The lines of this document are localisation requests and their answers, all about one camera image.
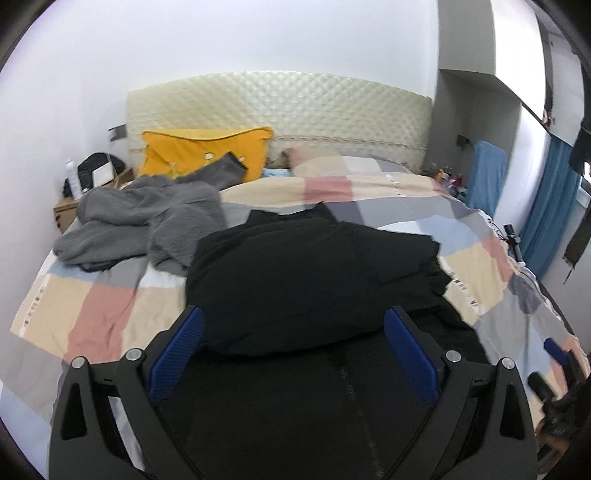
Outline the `patchwork pastel duvet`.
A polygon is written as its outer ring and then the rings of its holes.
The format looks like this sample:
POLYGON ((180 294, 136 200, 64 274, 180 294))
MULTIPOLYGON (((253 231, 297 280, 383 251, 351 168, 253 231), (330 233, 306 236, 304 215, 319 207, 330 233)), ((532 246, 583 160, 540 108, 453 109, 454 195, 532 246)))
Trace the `patchwork pastel duvet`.
MULTIPOLYGON (((312 154, 288 177, 264 178, 222 194, 229 225, 253 209, 287 214, 325 203, 335 217, 381 230, 427 234, 451 276, 446 296, 490 359, 513 359, 522 376, 540 373, 565 394, 547 339, 581 352, 579 340, 542 294, 535 276, 510 258, 492 220, 449 196, 427 176, 386 160, 312 154)), ((48 470, 54 405, 62 372, 83 355, 112 361, 143 347, 183 308, 184 281, 144 259, 86 273, 49 255, 1 342, 1 417, 37 474, 48 470)))

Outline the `blue curtain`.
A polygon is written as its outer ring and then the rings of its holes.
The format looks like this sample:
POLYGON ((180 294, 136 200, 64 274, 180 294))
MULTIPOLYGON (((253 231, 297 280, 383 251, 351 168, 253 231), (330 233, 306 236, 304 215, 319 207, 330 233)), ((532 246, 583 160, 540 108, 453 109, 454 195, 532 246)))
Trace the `blue curtain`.
POLYGON ((580 187, 570 167, 573 147, 552 135, 543 175, 521 231, 521 250, 529 270, 541 280, 558 251, 580 187))

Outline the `yellow pillow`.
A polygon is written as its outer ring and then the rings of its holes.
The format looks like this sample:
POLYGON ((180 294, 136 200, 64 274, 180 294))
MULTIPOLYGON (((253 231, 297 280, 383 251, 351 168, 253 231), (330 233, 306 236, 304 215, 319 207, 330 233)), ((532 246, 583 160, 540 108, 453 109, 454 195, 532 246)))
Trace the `yellow pillow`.
POLYGON ((273 129, 162 129, 141 134, 145 144, 139 175, 176 178, 217 162, 231 152, 246 168, 242 182, 259 179, 266 166, 267 144, 273 129))

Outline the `white bottle on nightstand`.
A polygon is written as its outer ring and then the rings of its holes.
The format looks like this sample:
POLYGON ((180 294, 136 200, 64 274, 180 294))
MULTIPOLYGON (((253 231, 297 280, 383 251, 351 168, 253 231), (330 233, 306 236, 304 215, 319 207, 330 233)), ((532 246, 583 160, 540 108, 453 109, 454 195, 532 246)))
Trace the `white bottle on nightstand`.
POLYGON ((66 162, 66 172, 71 196, 78 201, 82 197, 82 188, 78 176, 78 170, 75 162, 69 159, 66 162))

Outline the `grey wardrobe cabinet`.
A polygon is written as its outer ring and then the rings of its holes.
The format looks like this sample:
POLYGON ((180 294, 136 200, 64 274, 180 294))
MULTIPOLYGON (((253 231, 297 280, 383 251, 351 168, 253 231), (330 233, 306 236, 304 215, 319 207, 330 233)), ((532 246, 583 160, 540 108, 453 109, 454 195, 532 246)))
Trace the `grey wardrobe cabinet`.
POLYGON ((423 168, 467 176, 479 141, 510 154, 521 114, 541 120, 542 36, 526 1, 441 1, 438 14, 437 89, 423 168))

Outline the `wooden nightstand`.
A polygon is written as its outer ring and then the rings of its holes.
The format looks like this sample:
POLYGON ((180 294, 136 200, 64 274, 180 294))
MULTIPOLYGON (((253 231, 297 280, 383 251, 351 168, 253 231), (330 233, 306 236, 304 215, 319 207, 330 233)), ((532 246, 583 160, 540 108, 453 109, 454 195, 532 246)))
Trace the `wooden nightstand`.
MULTIPOLYGON (((127 168, 117 175, 113 180, 103 185, 103 188, 120 189, 126 184, 133 181, 135 178, 134 172, 131 168, 127 168)), ((77 218, 78 201, 73 198, 62 198, 53 207, 53 217, 55 224, 61 234, 72 225, 77 218)))

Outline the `wall socket plate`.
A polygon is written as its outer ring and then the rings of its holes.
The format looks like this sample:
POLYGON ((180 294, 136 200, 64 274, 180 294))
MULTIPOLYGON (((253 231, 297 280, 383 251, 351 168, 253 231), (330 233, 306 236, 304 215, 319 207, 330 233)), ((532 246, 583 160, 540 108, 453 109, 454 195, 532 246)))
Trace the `wall socket plate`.
POLYGON ((110 142, 115 142, 127 137, 127 129, 125 124, 120 124, 108 129, 108 139, 110 142))

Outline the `cream quilted headboard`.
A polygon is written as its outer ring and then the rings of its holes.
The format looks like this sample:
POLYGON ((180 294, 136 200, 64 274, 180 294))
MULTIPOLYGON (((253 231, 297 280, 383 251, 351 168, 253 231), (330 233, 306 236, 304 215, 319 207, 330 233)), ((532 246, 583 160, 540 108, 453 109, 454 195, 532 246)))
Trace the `cream quilted headboard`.
POLYGON ((291 146, 378 155, 419 171, 432 101, 369 80, 327 73, 252 71, 207 74, 128 92, 128 161, 140 167, 147 130, 273 129, 267 158, 280 165, 291 146))

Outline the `blue towel on chair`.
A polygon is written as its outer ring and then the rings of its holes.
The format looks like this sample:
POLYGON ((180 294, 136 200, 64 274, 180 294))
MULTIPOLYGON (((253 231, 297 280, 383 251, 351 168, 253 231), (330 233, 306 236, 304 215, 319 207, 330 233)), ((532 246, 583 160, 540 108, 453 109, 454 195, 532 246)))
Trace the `blue towel on chair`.
POLYGON ((500 201, 507 168, 508 159, 504 150, 487 141, 478 141, 474 147, 467 206, 493 217, 500 201))

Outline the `black puffer jacket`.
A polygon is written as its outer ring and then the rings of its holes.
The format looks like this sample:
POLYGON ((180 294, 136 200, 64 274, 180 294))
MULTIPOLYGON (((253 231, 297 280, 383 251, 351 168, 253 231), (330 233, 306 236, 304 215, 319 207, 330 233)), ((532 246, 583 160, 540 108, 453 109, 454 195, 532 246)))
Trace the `black puffer jacket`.
POLYGON ((159 408, 208 479, 381 479, 428 414, 384 331, 399 306, 479 363, 428 236, 253 211, 198 244, 185 299, 197 351, 159 408))

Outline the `grey fleece garment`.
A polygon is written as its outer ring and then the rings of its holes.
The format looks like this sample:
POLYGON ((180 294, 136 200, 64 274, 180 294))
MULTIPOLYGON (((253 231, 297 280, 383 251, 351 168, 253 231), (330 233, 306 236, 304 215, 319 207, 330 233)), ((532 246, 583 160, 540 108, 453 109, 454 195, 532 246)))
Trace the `grey fleece garment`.
POLYGON ((87 272, 146 257, 156 269, 184 276, 198 242, 228 227, 219 192, 246 173, 228 152, 177 178, 143 175, 120 190, 95 188, 79 201, 78 226, 56 240, 53 253, 87 272))

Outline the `black bag on nightstand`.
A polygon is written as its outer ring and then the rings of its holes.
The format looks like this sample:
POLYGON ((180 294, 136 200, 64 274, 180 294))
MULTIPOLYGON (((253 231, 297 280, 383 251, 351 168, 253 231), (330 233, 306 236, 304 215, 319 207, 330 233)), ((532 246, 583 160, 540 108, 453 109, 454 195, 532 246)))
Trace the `black bag on nightstand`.
MULTIPOLYGON (((126 164, 115 155, 96 152, 77 164, 78 176, 82 188, 82 194, 95 187, 100 187, 113 180, 124 171, 126 164)), ((66 172, 63 183, 62 195, 64 198, 72 198, 66 172)))

